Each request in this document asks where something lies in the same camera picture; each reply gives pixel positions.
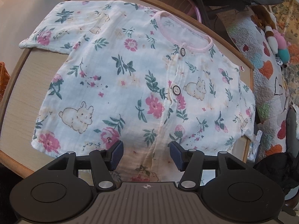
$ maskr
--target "rabbit illustration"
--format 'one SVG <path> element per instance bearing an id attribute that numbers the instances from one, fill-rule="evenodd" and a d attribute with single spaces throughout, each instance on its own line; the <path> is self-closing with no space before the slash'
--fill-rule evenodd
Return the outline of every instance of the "rabbit illustration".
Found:
<path id="1" fill-rule="evenodd" d="M 93 107 L 86 108 L 86 103 L 83 101 L 81 107 L 76 110 L 73 108 L 65 108 L 59 112 L 59 117 L 62 122 L 71 127 L 74 131 L 82 134 L 87 127 L 92 124 Z"/>
<path id="2" fill-rule="evenodd" d="M 198 78 L 198 82 L 189 82 L 187 86 L 184 86 L 184 90 L 192 97 L 196 99 L 200 99 L 201 101 L 204 100 L 204 95 L 207 92 L 205 89 L 205 82 L 204 80 L 200 80 Z"/>
<path id="3" fill-rule="evenodd" d="M 240 128 L 241 128 L 241 130 L 243 130 L 248 123 L 248 119 L 244 120 L 242 114 L 239 114 L 239 119 L 240 119 L 240 125 L 241 125 Z"/>
<path id="4" fill-rule="evenodd" d="M 101 31 L 101 27 L 109 20 L 110 20 L 110 18 L 107 14 L 101 13 L 98 17 L 98 23 L 92 29 L 90 29 L 90 32 L 98 35 Z"/>

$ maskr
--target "table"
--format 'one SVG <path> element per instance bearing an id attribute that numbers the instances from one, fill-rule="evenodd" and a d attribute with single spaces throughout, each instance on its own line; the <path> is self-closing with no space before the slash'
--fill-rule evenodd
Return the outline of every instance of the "table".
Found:
<path id="1" fill-rule="evenodd" d="M 253 89 L 253 66 L 233 46 L 216 33 L 186 14 L 157 0 L 123 0 L 166 10 L 192 28 L 208 34 L 219 50 L 233 63 L 244 67 L 241 80 Z M 31 139 L 42 101 L 53 75 L 68 55 L 41 50 L 25 49 L 8 83 L 0 104 L 0 162 L 25 178 L 46 165 L 53 158 L 31 147 Z M 246 161 L 249 139 L 242 137 L 234 145 L 233 154 Z M 87 182 L 87 175 L 82 176 Z"/>

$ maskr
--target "floral shirt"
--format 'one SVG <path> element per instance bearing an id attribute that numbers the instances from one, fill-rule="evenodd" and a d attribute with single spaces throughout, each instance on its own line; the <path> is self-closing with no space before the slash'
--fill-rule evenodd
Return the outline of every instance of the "floral shirt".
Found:
<path id="1" fill-rule="evenodd" d="M 20 43 L 69 54 L 32 146 L 52 157 L 124 142 L 117 181 L 179 181 L 169 143 L 208 155 L 253 138 L 255 100 L 212 39 L 165 11 L 123 1 L 58 4 Z"/>

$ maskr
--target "black-rimmed button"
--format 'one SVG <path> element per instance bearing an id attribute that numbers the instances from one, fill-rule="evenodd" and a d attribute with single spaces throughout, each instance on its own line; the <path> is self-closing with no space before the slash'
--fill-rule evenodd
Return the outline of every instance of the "black-rimmed button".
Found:
<path id="1" fill-rule="evenodd" d="M 180 95 L 181 94 L 181 89 L 179 86 L 173 86 L 172 91 L 174 93 L 174 95 Z"/>
<path id="2" fill-rule="evenodd" d="M 181 53 L 181 56 L 185 56 L 186 51 L 185 51 L 185 49 L 183 47 L 181 48 L 180 53 Z"/>

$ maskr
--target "blue gripper pad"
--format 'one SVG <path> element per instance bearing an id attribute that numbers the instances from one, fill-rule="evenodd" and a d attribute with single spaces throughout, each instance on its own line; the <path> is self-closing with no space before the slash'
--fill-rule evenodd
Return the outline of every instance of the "blue gripper pad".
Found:
<path id="1" fill-rule="evenodd" d="M 121 158 L 123 157 L 123 154 L 124 154 L 124 144 L 123 144 L 123 142 L 121 142 L 117 145 L 117 147 L 114 149 L 114 151 L 111 154 L 109 171 L 114 171 L 116 169 Z"/>
<path id="2" fill-rule="evenodd" d="M 186 170 L 186 164 L 183 161 L 183 153 L 171 142 L 169 146 L 170 156 L 179 171 Z"/>

